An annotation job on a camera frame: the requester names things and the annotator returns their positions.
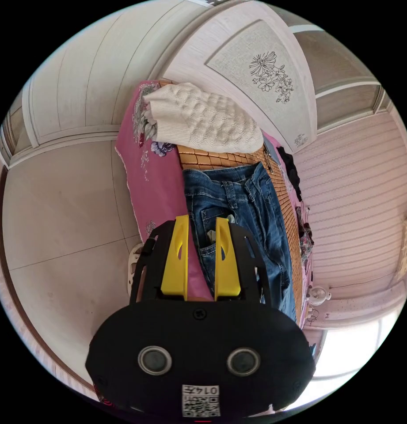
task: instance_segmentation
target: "door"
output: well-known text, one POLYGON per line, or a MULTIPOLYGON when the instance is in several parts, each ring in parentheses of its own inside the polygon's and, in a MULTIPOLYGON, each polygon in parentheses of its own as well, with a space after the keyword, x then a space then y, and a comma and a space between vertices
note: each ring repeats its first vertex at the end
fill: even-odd
POLYGON ((308 63, 293 32, 264 3, 240 3, 206 21, 163 77, 231 98, 288 153, 316 138, 317 105, 308 63))

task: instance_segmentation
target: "bed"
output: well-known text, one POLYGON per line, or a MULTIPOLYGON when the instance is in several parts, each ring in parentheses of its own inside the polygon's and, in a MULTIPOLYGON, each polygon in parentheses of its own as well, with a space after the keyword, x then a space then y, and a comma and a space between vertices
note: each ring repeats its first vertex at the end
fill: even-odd
MULTIPOLYGON (((152 138, 156 133, 143 117, 143 96, 172 81, 143 81, 133 94, 121 124, 116 142, 116 151, 121 157, 127 175, 131 203, 137 220, 141 240, 144 242, 153 228, 178 215, 187 214, 184 197, 183 169, 217 169, 262 162, 276 190, 286 235, 289 242, 293 270, 293 294, 296 305, 297 323, 303 326, 306 315, 304 293, 310 272, 301 264, 299 235, 295 207, 304 205, 298 201, 296 192, 288 181, 285 166, 279 156, 278 166, 263 149, 253 154, 211 153, 194 150, 169 143, 157 143, 152 138)), ((280 144, 264 133, 274 145, 280 144)), ((204 279, 191 231, 189 232, 188 263, 189 296, 212 299, 204 279)))

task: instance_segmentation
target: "yellow bracket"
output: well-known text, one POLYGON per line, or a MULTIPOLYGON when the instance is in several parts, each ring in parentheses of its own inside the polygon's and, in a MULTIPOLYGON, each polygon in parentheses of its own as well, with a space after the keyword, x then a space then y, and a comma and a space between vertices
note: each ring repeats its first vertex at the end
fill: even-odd
POLYGON ((239 294, 239 273, 228 219, 217 218, 215 227, 215 300, 218 299, 218 296, 234 297, 239 294))
POLYGON ((178 216, 175 219, 160 289, 164 295, 183 296, 184 300, 187 300, 188 239, 189 216, 178 216))

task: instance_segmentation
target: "flower drawing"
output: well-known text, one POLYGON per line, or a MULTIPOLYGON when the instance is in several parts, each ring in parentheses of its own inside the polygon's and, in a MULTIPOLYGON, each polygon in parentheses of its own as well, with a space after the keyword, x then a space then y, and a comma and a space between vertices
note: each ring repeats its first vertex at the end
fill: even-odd
POLYGON ((286 104, 290 100, 290 93, 293 91, 292 79, 284 71, 284 65, 279 68, 275 66, 277 55, 275 52, 267 52, 258 54, 253 58, 249 68, 251 75, 256 76, 253 84, 257 84, 262 91, 270 91, 274 88, 274 92, 278 93, 276 102, 286 104))
POLYGON ((295 145, 296 147, 301 147, 303 146, 306 142, 308 141, 308 137, 305 137, 305 134, 299 134, 296 138, 295 138, 295 145))
POLYGON ((160 143, 153 141, 150 150, 160 157, 166 156, 169 151, 175 147, 175 144, 172 143, 160 143))

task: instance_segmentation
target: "screw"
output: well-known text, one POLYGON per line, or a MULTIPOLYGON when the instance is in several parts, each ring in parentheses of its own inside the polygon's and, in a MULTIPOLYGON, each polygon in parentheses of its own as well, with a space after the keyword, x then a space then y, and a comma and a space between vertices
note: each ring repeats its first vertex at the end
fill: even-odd
POLYGON ((193 316, 195 319, 205 319, 206 311, 202 308, 197 308, 193 311, 193 316))

